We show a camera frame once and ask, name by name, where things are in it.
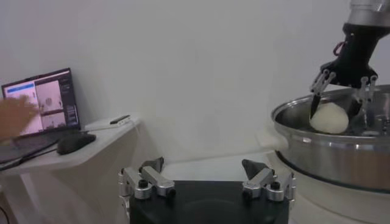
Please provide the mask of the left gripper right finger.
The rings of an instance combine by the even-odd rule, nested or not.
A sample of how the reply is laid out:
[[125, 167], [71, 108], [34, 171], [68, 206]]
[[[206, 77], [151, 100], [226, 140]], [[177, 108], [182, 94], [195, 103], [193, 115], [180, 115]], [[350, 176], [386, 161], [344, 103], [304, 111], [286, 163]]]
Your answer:
[[265, 191], [270, 201], [296, 200], [296, 178], [290, 171], [277, 174], [265, 163], [243, 159], [241, 165], [248, 177], [243, 181], [243, 197], [246, 201], [260, 198]]

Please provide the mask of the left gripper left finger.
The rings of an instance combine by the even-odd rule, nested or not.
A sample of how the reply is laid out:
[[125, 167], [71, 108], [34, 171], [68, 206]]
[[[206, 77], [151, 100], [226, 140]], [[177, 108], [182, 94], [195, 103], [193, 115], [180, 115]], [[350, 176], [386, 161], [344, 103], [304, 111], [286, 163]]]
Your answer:
[[118, 172], [119, 195], [148, 200], [155, 188], [158, 196], [164, 198], [175, 196], [175, 182], [161, 174], [164, 161], [163, 157], [159, 157], [144, 161], [137, 170], [131, 167], [122, 168]]

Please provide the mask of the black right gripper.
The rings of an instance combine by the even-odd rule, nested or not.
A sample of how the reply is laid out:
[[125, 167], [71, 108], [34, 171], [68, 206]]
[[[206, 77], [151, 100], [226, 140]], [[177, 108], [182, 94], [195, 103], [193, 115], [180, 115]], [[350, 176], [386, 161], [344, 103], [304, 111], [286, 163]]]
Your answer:
[[349, 121], [365, 113], [368, 104], [373, 101], [378, 74], [369, 66], [369, 61], [379, 40], [389, 35], [389, 27], [345, 23], [342, 30], [346, 36], [337, 59], [322, 65], [310, 86], [313, 94], [310, 119], [330, 83], [359, 88], [355, 90], [347, 110]]

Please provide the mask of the person's hand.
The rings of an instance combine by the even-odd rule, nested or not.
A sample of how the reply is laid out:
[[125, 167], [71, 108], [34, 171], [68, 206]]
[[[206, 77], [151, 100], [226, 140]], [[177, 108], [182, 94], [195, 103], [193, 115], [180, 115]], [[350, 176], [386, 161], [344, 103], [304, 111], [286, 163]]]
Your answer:
[[38, 113], [28, 96], [1, 100], [1, 141], [19, 136]]

